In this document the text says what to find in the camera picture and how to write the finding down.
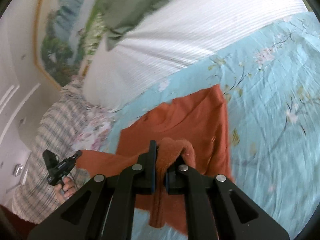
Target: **plaid fabric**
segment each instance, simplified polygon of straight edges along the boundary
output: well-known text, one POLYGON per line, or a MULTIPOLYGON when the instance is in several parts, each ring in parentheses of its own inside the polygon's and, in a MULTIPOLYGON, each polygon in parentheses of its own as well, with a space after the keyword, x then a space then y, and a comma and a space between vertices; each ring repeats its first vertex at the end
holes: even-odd
MULTIPOLYGON (((76 77, 61 89, 60 100, 44 114, 28 159, 26 183, 17 188, 12 201, 13 212, 32 223, 40 223, 58 206, 53 187, 48 185, 48 172, 42 153, 48 149, 60 160, 74 154, 71 146, 87 125, 92 108, 82 95, 83 81, 76 77)), ((76 185, 82 187, 89 174, 74 168, 71 171, 76 185)))

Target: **yellow border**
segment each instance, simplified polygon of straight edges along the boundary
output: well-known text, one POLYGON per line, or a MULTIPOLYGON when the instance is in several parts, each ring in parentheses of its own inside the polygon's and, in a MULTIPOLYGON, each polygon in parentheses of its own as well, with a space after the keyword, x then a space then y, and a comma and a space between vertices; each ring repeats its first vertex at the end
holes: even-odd
POLYGON ((34 30, 33 30, 33 60, 37 69, 55 86, 56 89, 60 90, 61 86, 56 82, 52 76, 50 76, 44 67, 40 65, 37 57, 37 38, 38 38, 38 23, 40 17, 40 10, 43 0, 39 0, 36 8, 34 30))

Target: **triangular cutout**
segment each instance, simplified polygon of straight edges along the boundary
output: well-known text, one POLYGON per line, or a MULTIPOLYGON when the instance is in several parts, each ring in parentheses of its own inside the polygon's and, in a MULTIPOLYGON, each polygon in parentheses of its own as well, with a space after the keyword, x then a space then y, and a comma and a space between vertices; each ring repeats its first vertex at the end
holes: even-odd
POLYGON ((236 209, 239 220, 242 224, 246 224, 251 220, 259 217, 258 213, 249 206, 235 191, 230 190, 229 195, 233 206, 236 209))
POLYGON ((74 225, 78 225, 84 209, 90 199, 91 191, 86 191, 71 207, 62 213, 61 218, 74 225))

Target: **white blanket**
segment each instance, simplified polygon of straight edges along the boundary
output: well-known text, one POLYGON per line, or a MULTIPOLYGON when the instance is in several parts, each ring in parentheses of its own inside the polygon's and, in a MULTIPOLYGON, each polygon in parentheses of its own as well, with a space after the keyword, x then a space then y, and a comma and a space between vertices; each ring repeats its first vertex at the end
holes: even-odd
POLYGON ((292 14, 302 0, 173 0, 111 51, 105 39, 84 82, 95 105, 116 111, 162 78, 292 14))

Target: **white wall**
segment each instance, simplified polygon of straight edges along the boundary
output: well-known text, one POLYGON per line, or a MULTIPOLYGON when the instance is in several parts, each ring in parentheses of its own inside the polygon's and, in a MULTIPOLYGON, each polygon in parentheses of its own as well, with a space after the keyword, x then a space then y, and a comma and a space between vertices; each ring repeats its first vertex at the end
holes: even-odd
POLYGON ((12 0, 0 19, 0 202, 19 183, 13 168, 26 163, 39 121, 59 95, 33 62, 37 4, 12 0))

